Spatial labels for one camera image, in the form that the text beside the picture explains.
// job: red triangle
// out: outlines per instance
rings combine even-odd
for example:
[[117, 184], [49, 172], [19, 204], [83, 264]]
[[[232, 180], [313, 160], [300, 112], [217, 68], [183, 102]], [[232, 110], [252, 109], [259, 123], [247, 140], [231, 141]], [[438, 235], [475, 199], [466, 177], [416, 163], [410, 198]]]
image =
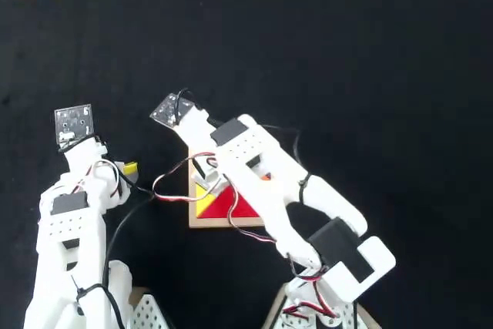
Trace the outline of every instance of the red triangle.
[[[231, 186], [228, 186], [199, 216], [199, 219], [223, 219], [228, 216], [228, 210], [234, 201], [234, 192]], [[236, 209], [233, 211], [233, 217], [258, 217], [257, 213], [240, 195], [240, 200]]]

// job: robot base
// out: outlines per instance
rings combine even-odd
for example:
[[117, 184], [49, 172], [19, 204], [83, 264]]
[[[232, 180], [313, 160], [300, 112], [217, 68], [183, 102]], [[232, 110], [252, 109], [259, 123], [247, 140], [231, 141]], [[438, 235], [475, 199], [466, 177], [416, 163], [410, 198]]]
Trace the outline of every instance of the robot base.
[[144, 294], [133, 311], [132, 329], [169, 329], [169, 325], [151, 294]]
[[[354, 329], [354, 315], [351, 305], [338, 307], [336, 313], [340, 315], [338, 319], [330, 319], [325, 317], [315, 317], [310, 315], [309, 320], [300, 319], [289, 314], [283, 314], [282, 310], [285, 307], [292, 305], [289, 299], [284, 294], [284, 286], [281, 287], [277, 297], [270, 309], [262, 329], [321, 329], [324, 327], [335, 327], [337, 329]], [[357, 328], [358, 329], [381, 329], [381, 326], [366, 312], [362, 306], [357, 307]]]

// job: yellow triangle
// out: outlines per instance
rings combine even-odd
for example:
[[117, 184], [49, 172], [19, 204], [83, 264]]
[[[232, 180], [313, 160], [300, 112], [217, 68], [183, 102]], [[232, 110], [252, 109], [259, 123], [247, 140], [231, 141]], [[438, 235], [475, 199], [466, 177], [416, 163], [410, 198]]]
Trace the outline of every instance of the yellow triangle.
[[[195, 194], [196, 197], [203, 196], [206, 192], [204, 188], [200, 185], [195, 184]], [[216, 199], [216, 197], [212, 194], [206, 196], [203, 200], [196, 201], [196, 217], [199, 217], [200, 214], [206, 210], [206, 208]]]

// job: robotic arm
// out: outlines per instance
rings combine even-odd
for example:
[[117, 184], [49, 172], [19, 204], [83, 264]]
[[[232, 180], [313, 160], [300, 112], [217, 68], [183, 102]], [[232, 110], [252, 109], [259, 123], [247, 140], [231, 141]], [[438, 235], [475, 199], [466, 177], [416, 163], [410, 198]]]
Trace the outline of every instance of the robotic arm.
[[[130, 195], [115, 168], [123, 168], [123, 163], [104, 158], [108, 151], [93, 135], [90, 105], [55, 111], [55, 125], [70, 171], [41, 195], [38, 267], [24, 328], [115, 328], [116, 316], [103, 290], [94, 290], [78, 302], [76, 297], [78, 287], [102, 281], [106, 255], [102, 215]], [[120, 261], [111, 261], [110, 267], [108, 289], [126, 323], [132, 313], [128, 303], [132, 275]]]
[[[222, 177], [221, 190], [230, 181], [262, 218], [283, 257], [305, 266], [305, 274], [324, 267], [320, 293], [336, 311], [394, 267], [394, 256], [379, 238], [360, 240], [367, 231], [363, 215], [326, 181], [309, 175], [252, 117], [242, 115], [216, 128], [205, 109], [176, 100], [176, 95], [168, 95], [150, 117], [173, 129], [193, 152], [215, 153], [217, 168], [202, 161], [200, 172], [205, 176], [195, 173], [194, 179], [207, 188], [212, 186], [209, 179]], [[266, 175], [270, 181], [263, 180]], [[319, 210], [331, 221], [306, 241], [287, 215], [286, 206], [292, 202]], [[287, 295], [292, 301], [314, 298], [308, 288], [295, 278]]]

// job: black tabletop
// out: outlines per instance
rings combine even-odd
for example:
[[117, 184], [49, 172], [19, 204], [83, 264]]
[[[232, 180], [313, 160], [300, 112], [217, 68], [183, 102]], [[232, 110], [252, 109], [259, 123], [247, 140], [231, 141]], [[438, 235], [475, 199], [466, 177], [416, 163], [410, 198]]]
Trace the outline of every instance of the black tabletop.
[[[186, 155], [148, 118], [184, 86], [217, 119], [304, 130], [306, 168], [397, 258], [361, 298], [383, 327], [485, 325], [491, 0], [0, 0], [0, 14], [0, 327], [22, 325], [39, 195], [67, 170], [53, 109], [92, 103], [112, 155], [149, 185]], [[109, 234], [138, 198], [105, 216]], [[327, 222], [290, 215], [305, 237]], [[141, 210], [113, 257], [178, 328], [258, 328], [291, 278], [271, 245], [190, 230], [185, 204]]]

